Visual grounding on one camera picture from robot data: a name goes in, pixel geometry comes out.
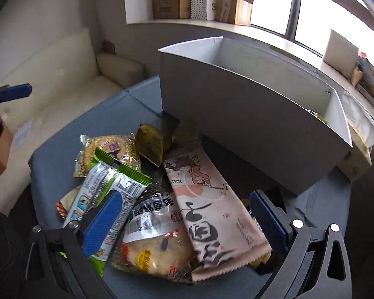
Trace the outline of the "white square box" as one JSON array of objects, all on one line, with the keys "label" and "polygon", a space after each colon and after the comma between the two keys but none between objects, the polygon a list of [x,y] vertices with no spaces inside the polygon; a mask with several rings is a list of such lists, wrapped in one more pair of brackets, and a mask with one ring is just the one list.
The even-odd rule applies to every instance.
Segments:
[{"label": "white square box", "polygon": [[322,61],[334,68],[346,79],[350,79],[355,69],[359,48],[338,32],[331,30]]}]

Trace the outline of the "printed landscape gift box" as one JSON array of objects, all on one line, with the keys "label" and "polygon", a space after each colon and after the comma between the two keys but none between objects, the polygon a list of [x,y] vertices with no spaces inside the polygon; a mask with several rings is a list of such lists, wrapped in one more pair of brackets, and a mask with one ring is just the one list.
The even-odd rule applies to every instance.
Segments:
[{"label": "printed landscape gift box", "polygon": [[355,73],[358,76],[356,89],[374,107],[374,66],[369,62],[365,53],[359,53]]}]

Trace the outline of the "tissue pack in plastic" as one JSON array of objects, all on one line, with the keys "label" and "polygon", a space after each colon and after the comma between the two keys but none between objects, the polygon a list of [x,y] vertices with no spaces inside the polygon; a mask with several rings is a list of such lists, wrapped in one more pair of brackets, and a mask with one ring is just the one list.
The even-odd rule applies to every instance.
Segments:
[{"label": "tissue pack in plastic", "polygon": [[342,105],[349,124],[353,147],[337,167],[351,182],[355,182],[372,166],[374,120],[362,104],[348,92],[343,93]]}]

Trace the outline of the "round cookie clear packet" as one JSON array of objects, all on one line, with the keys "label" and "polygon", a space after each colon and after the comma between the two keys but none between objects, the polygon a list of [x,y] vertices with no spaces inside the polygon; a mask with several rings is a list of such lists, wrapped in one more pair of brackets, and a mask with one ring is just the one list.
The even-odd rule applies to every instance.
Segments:
[{"label": "round cookie clear packet", "polygon": [[126,164],[137,171],[141,170],[140,158],[135,150],[133,134],[97,137],[89,137],[82,134],[80,136],[80,142],[83,147],[76,157],[73,177],[87,176],[96,148],[103,150],[123,164]]}]

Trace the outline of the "beige red-ended snack bar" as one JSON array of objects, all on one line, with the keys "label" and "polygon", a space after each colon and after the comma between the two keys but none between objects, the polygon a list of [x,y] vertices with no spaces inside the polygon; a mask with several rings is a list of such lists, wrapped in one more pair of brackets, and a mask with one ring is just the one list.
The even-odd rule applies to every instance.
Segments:
[{"label": "beige red-ended snack bar", "polygon": [[73,190],[69,191],[56,205],[56,210],[62,220],[64,221],[67,217],[67,214],[73,204],[73,201],[75,200],[78,191],[80,190],[81,185],[77,186]]}]

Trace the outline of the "cream leather sofa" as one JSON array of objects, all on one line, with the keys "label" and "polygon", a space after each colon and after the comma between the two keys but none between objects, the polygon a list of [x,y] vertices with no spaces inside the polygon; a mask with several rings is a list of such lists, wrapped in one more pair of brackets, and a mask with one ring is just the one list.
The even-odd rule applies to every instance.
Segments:
[{"label": "cream leather sofa", "polygon": [[30,182],[32,153],[51,136],[110,96],[144,79],[141,64],[95,55],[83,28],[53,43],[9,73],[3,85],[29,83],[29,97],[0,105],[12,133],[8,164],[0,176],[0,210],[8,214]]}]

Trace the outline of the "green white wafer packet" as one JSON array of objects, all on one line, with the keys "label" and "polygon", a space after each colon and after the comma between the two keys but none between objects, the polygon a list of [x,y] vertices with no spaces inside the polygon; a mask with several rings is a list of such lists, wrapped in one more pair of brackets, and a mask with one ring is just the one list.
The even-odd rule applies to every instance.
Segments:
[{"label": "green white wafer packet", "polygon": [[82,250],[96,272],[103,274],[115,241],[125,225],[136,200],[151,183],[151,178],[121,163],[97,148],[90,171],[73,200],[64,226],[81,222],[95,209],[96,219],[84,234]]}]

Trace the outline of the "large round cracker bag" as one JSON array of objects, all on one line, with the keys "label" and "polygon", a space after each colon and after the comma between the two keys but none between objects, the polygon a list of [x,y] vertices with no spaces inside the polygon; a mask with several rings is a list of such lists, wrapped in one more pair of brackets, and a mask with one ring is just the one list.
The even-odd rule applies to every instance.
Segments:
[{"label": "large round cracker bag", "polygon": [[152,275],[172,282],[191,282],[195,252],[181,227],[155,238],[119,242],[111,266],[129,273]]}]

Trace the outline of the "small olive snack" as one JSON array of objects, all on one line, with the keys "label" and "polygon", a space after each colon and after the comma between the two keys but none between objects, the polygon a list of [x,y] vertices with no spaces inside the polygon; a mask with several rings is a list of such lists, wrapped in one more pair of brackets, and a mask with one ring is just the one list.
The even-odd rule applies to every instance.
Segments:
[{"label": "small olive snack", "polygon": [[159,167],[163,162],[164,153],[172,144],[172,137],[149,124],[141,124],[134,144],[139,154]]}]

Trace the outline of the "grey storage box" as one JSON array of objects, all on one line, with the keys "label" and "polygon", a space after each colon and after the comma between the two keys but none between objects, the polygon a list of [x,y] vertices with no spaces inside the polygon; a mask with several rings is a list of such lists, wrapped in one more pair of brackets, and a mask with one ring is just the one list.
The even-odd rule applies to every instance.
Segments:
[{"label": "grey storage box", "polygon": [[273,47],[223,36],[159,50],[163,110],[294,194],[351,150],[347,117],[329,79]]}]

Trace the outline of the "yellow black chips bag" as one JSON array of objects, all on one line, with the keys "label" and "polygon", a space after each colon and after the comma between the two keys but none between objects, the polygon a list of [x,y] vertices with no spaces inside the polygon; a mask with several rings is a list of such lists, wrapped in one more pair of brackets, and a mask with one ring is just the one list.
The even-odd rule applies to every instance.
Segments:
[{"label": "yellow black chips bag", "polygon": [[[262,232],[262,229],[261,229],[257,219],[254,217],[254,214],[251,211],[249,200],[247,198],[243,198],[241,201],[242,201],[242,204],[244,205],[245,209],[249,212],[249,215],[251,216],[251,218],[254,222],[254,225],[259,229],[260,232]],[[252,260],[249,263],[250,267],[252,267],[253,269],[256,269],[260,265],[265,265],[269,261],[271,255],[272,255],[272,249],[271,248],[268,248],[267,250],[264,249],[264,248],[262,248],[262,249],[259,248],[255,252],[255,254],[253,255],[254,260]]]}]

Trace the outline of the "pink illustrated snack bag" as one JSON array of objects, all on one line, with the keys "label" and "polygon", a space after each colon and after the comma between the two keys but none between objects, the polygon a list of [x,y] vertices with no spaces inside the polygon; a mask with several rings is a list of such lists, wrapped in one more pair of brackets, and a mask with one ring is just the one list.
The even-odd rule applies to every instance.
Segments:
[{"label": "pink illustrated snack bag", "polygon": [[259,248],[271,248],[202,147],[175,150],[163,166],[198,261],[193,282],[247,266]]}]

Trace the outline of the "small open cardboard box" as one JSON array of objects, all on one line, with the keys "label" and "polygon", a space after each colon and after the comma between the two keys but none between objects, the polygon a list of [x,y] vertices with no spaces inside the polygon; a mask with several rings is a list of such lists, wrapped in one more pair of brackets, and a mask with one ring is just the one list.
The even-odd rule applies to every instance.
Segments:
[{"label": "small open cardboard box", "polygon": [[216,22],[250,26],[254,0],[215,0]]}]

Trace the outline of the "black white snack packet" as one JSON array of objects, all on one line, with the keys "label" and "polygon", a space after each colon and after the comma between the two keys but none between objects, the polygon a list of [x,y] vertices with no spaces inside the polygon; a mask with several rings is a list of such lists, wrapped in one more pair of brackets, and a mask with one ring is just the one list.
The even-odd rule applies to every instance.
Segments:
[{"label": "black white snack packet", "polygon": [[174,192],[153,184],[132,209],[121,241],[130,243],[156,238],[177,231],[183,226]]}]

